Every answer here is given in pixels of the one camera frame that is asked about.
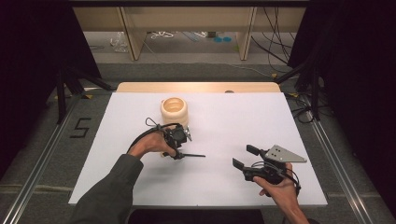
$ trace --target floor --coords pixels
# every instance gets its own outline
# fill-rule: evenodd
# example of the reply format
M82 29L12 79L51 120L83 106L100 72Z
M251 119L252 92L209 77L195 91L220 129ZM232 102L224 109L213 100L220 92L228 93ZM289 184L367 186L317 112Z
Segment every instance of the floor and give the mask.
M200 69L201 65L207 65L210 68L220 66L218 73L227 72L230 76L251 73L252 76L268 80L290 70L281 62L287 60L283 49L277 44L271 44L265 38L265 36L271 38L272 34L264 36L257 33L253 37L267 49L271 45L271 51L280 60L269 56L257 44L251 42L247 60L241 61L234 33L218 33L221 41L216 42L213 38L177 32L171 33L170 35L173 36L171 38L160 36L151 38L153 34L148 34L142 54L139 60L134 62L130 60L129 53L116 52L110 45L118 38L117 33L85 33L85 35L104 80L111 85L140 76L139 72L129 72L133 67L145 69L153 64L157 64L157 67L162 69L158 71L159 74L166 75L182 73L175 66L186 68L186 73L192 73ZM294 36L295 34L282 33L282 43L292 47ZM230 37L231 41L224 41L227 39L224 37ZM295 80L296 77L293 77L282 83L281 90L295 92L293 89ZM94 87L88 82L83 82L83 85L86 88ZM37 123L27 147L20 152L0 181L1 220L6 218L8 210L12 210L11 205L15 204L36 162L42 158L40 156L46 150L49 152L46 169L34 183L30 200L20 208L22 213L17 220L19 223L63 223L70 217L73 206L67 203L68 198L76 184L110 96L111 92L91 89L82 98L70 96L67 103L71 112L68 114L67 123L62 127L56 125L56 94L53 93L49 97L48 108ZM304 94L301 94L300 98L291 97L290 110L298 112L298 109L305 104L302 102L309 102L306 97ZM321 103L326 105L325 94L321 96L321 100L323 101ZM361 168L359 160L353 157L331 109L323 107L320 110L320 117L319 122L305 123L310 120L309 113L296 116L296 125L329 202L325 208L305 207L304 212L320 223L396 223ZM84 133L77 130L77 122L90 127L89 131ZM54 134L59 135L57 140L54 140ZM84 135L84 137L73 138L72 135ZM262 216L266 223L281 223L283 218L276 208L262 209Z

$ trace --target gray carpet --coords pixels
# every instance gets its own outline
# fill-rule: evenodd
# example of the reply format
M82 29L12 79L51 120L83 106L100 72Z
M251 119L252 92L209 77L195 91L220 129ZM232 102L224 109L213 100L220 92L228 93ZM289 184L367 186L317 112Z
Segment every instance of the gray carpet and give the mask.
M268 75L274 72L269 65L243 66L254 68ZM98 67L104 81L114 87L122 81L272 81L270 77L255 71L235 68L227 64L98 64ZM276 69L289 70L286 66L277 66ZM294 81L295 78L282 83L282 91L293 92ZM86 87L94 86L84 80L82 83ZM86 94L92 95L92 98L78 100L59 146L52 155L20 223L64 223L70 216L73 206L67 204L69 194L77 182L110 98L110 92L103 90L88 91ZM6 214L16 192L30 174L54 130L57 105L53 96L49 98L49 108L43 111L35 131L26 143L26 149L20 152L0 182L0 218ZM291 110L299 107L293 100L289 100L289 104ZM326 108L323 108L321 112L321 123L358 193L368 205L373 222L396 223L362 170L359 160L352 156L336 118L323 115L331 114L331 111ZM79 126L89 129L85 137L76 138L73 136L84 134L83 130L75 129L79 119L82 119ZM312 125L298 120L296 120L296 125L329 203L328 206L322 208L304 208L305 213L320 223L358 223ZM309 183L302 183L302 187L302 190L309 190ZM283 218L277 208L262 209L262 213L266 223L281 223Z

